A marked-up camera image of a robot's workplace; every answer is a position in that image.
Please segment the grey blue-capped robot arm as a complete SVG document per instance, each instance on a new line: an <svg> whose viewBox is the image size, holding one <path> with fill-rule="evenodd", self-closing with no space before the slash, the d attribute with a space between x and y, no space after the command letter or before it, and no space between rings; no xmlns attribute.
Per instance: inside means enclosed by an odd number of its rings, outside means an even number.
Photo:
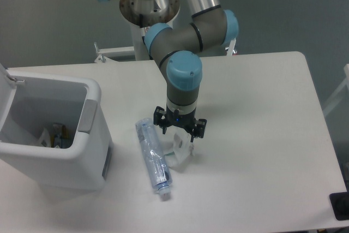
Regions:
<svg viewBox="0 0 349 233"><path fill-rule="evenodd" d="M236 39L239 26L235 14L223 9L219 0L188 3L192 22L180 29L169 24L179 12L179 0L119 0L119 9L140 29L140 42L167 83L166 108L155 109L154 124L162 130L182 128L195 139L204 136L207 124L195 117L203 75L198 54Z"/></svg>

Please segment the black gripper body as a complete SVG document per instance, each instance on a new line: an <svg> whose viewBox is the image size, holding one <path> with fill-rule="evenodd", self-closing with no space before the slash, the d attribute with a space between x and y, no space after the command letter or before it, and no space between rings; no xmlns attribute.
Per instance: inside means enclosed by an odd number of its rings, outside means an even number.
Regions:
<svg viewBox="0 0 349 233"><path fill-rule="evenodd" d="M184 129L186 132L192 132L196 127L196 119L195 119L194 109L191 113L188 114L175 114L168 107L166 107L166 125L165 127L175 126L178 128Z"/></svg>

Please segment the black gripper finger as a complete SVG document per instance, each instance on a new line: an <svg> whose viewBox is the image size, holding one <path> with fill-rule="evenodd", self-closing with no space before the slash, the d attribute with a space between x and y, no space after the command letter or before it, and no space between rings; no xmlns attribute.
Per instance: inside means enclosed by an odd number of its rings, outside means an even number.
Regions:
<svg viewBox="0 0 349 233"><path fill-rule="evenodd" d="M168 121L166 116L166 111L157 106L153 114L153 124L159 126L162 129L162 133L165 135L168 127Z"/></svg>
<svg viewBox="0 0 349 233"><path fill-rule="evenodd" d="M206 119L193 119L187 126L186 131L190 134L190 142L194 142L195 138L203 138L206 129L207 120Z"/></svg>

